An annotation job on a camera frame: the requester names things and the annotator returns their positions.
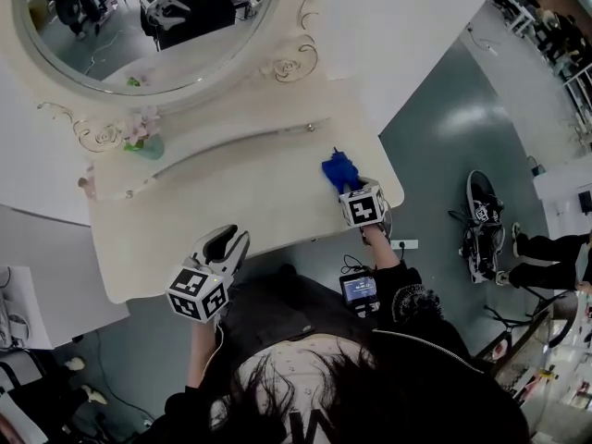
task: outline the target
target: gray floor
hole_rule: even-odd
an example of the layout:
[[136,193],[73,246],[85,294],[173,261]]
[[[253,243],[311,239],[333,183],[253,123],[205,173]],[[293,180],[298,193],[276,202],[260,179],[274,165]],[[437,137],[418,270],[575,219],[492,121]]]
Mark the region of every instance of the gray floor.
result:
[[[520,318],[535,302],[523,290],[471,282],[466,263],[457,254],[462,226],[448,211],[459,208],[466,177],[478,168],[487,173],[506,204],[502,219],[507,230],[520,220],[526,232],[547,232],[518,136],[487,78],[457,42],[381,139],[405,189],[405,202],[393,211],[393,235],[419,240],[419,250],[407,252],[405,260],[439,294],[446,316],[470,351],[478,352],[501,332],[499,324],[486,318],[485,304]],[[511,250],[508,238],[503,266],[515,263]],[[350,231],[253,258],[242,275],[271,272],[290,262],[302,274],[337,289],[345,253],[370,263],[359,233]],[[105,370],[116,393],[159,415],[167,397],[184,386],[190,324],[171,314],[162,297],[131,301],[129,309],[130,319],[101,331]],[[81,378],[105,389],[96,361],[96,339],[91,334],[56,355],[86,357],[89,366]],[[129,431],[142,425],[137,412],[115,400],[111,403],[104,411],[114,428]],[[92,411],[98,409],[84,405],[81,414]]]

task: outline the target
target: mirror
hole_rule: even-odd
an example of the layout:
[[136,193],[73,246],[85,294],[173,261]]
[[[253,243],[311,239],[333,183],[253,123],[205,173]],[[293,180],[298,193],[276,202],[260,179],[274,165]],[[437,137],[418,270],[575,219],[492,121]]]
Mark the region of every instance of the mirror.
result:
[[254,36],[269,0],[26,2],[47,61],[84,85],[134,94],[185,87],[222,67]]

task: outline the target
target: blue object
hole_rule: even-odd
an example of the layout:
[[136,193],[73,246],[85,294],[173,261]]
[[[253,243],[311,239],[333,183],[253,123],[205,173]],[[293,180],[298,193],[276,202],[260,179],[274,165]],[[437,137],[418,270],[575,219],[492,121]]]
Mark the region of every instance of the blue object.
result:
[[349,186],[352,191],[358,191],[363,187],[358,180],[358,168],[355,167],[345,153],[337,151],[331,155],[331,159],[321,163],[325,176],[329,178],[333,186],[337,188],[339,194],[345,192],[345,186]]

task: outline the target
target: power outlet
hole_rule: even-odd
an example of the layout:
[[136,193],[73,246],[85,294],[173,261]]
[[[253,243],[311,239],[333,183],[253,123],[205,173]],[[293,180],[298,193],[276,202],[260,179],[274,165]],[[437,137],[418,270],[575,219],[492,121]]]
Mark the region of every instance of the power outlet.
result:
[[393,250],[400,250],[401,242],[404,243],[405,250],[416,250],[419,248],[419,240],[391,240],[390,248]]

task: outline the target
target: sneaker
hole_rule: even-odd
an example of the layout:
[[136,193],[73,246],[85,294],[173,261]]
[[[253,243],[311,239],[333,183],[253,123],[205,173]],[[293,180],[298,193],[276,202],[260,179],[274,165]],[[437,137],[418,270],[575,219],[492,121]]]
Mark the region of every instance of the sneaker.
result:
[[521,233],[522,231],[520,230],[520,224],[518,222],[514,222],[512,224],[512,250],[516,258],[520,256],[518,253],[518,242],[516,240]]
[[86,366],[86,363],[80,357],[74,357],[73,359],[68,360],[64,366],[72,372],[78,372]]
[[86,394],[89,397],[89,403],[94,401],[100,404],[107,404],[107,398],[105,398],[105,395],[100,391],[97,391],[88,385],[82,385],[81,388],[86,391]]
[[499,286],[506,286],[510,284],[510,273],[507,271],[499,271],[496,273],[496,284]]

